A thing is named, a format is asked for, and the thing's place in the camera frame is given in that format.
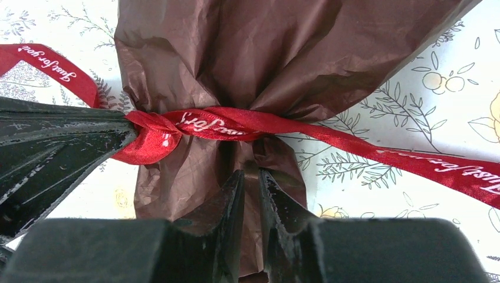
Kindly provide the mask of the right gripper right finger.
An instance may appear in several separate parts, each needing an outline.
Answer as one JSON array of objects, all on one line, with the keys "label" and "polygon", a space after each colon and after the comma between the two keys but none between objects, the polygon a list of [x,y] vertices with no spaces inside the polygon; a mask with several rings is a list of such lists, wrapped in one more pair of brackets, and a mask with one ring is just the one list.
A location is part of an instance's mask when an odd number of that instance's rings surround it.
[{"label": "right gripper right finger", "polygon": [[487,282],[468,240],[443,219],[324,219],[259,171],[270,282]]}]

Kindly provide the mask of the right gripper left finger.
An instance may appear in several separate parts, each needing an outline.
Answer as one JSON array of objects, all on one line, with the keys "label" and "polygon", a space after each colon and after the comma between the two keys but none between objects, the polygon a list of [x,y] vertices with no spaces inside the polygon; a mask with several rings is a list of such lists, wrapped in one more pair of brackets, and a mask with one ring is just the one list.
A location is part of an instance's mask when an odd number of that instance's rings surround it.
[{"label": "right gripper left finger", "polygon": [[173,222],[48,219],[1,271],[2,282],[237,282],[244,173]]}]

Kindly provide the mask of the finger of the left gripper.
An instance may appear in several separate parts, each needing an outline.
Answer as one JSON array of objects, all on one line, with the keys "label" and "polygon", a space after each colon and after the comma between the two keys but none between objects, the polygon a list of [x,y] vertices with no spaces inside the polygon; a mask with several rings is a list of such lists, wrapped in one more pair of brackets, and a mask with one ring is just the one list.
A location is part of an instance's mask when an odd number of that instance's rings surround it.
[{"label": "finger of the left gripper", "polygon": [[45,218],[136,136],[120,111],[1,98],[1,243]]}]

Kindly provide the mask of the red printed ribbon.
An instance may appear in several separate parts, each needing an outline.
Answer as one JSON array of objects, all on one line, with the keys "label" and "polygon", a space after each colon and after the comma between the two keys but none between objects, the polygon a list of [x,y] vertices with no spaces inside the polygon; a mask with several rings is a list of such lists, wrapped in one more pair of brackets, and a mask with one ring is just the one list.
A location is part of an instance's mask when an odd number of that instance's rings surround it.
[{"label": "red printed ribbon", "polygon": [[258,111],[231,107],[191,108],[164,114],[131,111],[126,119],[139,135],[115,155],[128,164],[152,164],[170,154],[182,136],[253,141],[266,134],[302,133],[345,152],[440,183],[499,207],[499,164],[374,146],[352,135]]}]

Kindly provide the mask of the brown flower bouquet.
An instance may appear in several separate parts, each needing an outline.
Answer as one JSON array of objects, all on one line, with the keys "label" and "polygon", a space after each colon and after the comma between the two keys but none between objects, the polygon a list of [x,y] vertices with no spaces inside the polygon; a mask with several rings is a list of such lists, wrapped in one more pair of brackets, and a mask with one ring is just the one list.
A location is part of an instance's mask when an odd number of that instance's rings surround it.
[{"label": "brown flower bouquet", "polygon": [[[120,1],[115,43],[138,110],[234,107],[315,123],[369,96],[476,1]],[[139,167],[138,218],[175,220],[245,172],[240,281],[266,282],[258,169],[305,205],[289,145],[275,136],[184,136]]]}]

